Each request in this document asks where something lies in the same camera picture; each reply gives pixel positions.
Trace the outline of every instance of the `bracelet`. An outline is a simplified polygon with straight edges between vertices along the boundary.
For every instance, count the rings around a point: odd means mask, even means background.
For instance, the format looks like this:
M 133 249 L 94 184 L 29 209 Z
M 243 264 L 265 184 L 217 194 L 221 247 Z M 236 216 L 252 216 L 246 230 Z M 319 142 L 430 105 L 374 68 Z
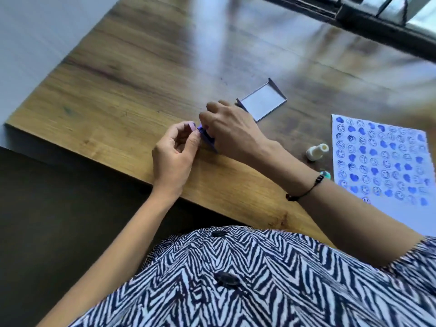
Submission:
M 303 195 L 301 196 L 291 196 L 289 194 L 286 194 L 286 199 L 290 202 L 297 202 L 300 198 L 302 198 L 303 196 L 306 196 L 308 193 L 310 193 L 310 191 L 315 188 L 321 181 L 323 181 L 324 176 L 321 174 L 316 180 L 315 183 L 313 184 L 313 187 L 310 188 L 307 192 L 305 192 Z

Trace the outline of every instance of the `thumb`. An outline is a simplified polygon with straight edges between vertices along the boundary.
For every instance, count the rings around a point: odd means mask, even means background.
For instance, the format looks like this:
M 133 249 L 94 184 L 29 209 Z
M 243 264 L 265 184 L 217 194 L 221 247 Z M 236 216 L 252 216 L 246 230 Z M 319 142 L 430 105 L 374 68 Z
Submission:
M 192 156 L 192 159 L 197 153 L 198 145 L 200 144 L 200 131 L 195 129 L 186 140 L 185 148 L 183 149 L 183 154 Z

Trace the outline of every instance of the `shirt button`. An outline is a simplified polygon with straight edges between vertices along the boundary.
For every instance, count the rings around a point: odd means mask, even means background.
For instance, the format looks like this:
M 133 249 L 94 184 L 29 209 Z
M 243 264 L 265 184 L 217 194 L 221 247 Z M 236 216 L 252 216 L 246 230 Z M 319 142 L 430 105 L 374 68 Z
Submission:
M 241 284 L 239 278 L 236 275 L 224 271 L 215 273 L 214 277 L 219 284 L 225 286 L 226 288 L 234 288 Z
M 228 232 L 223 230 L 223 229 L 217 229 L 215 231 L 212 232 L 212 236 L 215 238 L 219 238 L 221 236 L 225 236 Z

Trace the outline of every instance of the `wood grain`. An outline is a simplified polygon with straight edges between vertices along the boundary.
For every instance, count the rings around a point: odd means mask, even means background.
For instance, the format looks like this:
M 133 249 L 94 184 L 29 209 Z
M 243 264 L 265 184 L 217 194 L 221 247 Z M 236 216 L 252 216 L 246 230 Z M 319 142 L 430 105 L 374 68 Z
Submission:
M 170 124 L 198 121 L 207 101 L 243 98 L 268 77 L 288 102 L 259 127 L 301 159 L 331 144 L 331 113 L 435 127 L 435 65 L 264 0 L 121 0 L 8 124 L 152 183 L 150 152 Z M 331 155 L 312 166 L 332 171 Z M 330 243 L 284 195 L 204 148 L 182 197 Z

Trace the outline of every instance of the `person's right hand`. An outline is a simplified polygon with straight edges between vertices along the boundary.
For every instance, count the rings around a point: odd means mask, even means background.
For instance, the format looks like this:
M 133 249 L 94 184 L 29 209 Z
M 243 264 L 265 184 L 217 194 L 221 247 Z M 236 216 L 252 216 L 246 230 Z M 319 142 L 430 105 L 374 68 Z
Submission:
M 229 102 L 209 102 L 200 113 L 202 127 L 215 138 L 215 149 L 223 155 L 249 164 L 269 140 L 260 131 L 252 115 Z

